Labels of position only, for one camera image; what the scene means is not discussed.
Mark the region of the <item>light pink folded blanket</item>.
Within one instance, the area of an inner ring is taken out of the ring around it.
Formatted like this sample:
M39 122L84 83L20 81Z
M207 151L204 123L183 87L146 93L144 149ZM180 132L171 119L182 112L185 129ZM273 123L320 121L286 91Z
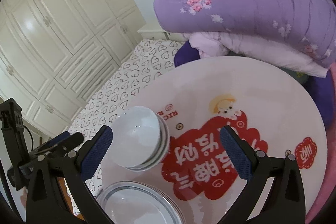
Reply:
M276 67L286 68L309 76L325 78L327 69L318 65L310 56L291 46L260 38L226 32L196 32L183 34L201 58L225 56L233 52Z

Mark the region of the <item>cream nightstand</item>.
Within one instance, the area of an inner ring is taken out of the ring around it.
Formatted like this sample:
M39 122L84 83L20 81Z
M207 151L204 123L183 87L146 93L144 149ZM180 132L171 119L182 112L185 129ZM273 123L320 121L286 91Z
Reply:
M167 32L164 29L162 29L160 24L156 20L145 24L137 31L137 33L140 34L144 39L151 39L151 40L162 39L162 40L171 40L175 42L186 41L186 39L183 37L182 34Z

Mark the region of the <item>purple floral quilt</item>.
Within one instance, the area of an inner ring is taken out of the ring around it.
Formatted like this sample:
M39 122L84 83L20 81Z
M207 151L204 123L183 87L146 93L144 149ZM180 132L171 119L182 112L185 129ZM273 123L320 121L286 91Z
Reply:
M332 0L154 0L168 32L229 32L288 44L319 65L335 61Z

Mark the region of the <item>cream wardrobe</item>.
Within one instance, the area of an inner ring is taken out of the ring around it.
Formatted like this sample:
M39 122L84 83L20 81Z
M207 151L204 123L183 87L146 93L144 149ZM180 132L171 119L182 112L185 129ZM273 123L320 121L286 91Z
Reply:
M144 25L134 0L1 0L1 98L58 135L129 57Z

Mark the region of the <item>heart pattern bed sheet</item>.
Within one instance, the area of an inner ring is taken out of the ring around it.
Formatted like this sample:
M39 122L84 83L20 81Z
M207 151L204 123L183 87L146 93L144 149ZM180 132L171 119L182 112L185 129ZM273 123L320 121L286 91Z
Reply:
M143 39L119 69L92 95L67 130L91 140L103 125L111 126L140 90L174 69L183 42Z

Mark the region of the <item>round white printed table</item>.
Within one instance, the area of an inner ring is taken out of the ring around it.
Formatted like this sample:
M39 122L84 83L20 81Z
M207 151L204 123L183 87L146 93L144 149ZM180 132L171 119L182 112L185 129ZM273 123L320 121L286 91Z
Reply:
M115 223L304 223L325 175L311 96L247 57L157 77L111 128L98 201Z

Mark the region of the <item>large white bowl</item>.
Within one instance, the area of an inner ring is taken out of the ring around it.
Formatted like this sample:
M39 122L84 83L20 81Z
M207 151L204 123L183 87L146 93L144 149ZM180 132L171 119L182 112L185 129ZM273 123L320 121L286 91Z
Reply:
M147 107L127 109L112 124L112 131L109 157L133 172L155 167L169 151L169 129L164 119Z

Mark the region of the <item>grey rimmed white plate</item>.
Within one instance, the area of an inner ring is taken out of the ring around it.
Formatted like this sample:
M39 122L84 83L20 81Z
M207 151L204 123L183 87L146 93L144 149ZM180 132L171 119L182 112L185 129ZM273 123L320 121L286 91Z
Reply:
M170 197L140 182L116 182L105 188L97 201L114 223L186 222L182 211Z

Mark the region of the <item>dark purple cushion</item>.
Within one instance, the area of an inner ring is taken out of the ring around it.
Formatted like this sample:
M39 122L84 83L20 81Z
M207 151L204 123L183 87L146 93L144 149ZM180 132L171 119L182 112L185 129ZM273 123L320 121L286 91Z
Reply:
M193 48L189 41L185 42L183 46L177 51L174 56L174 66L179 67L183 64L200 60L199 51Z

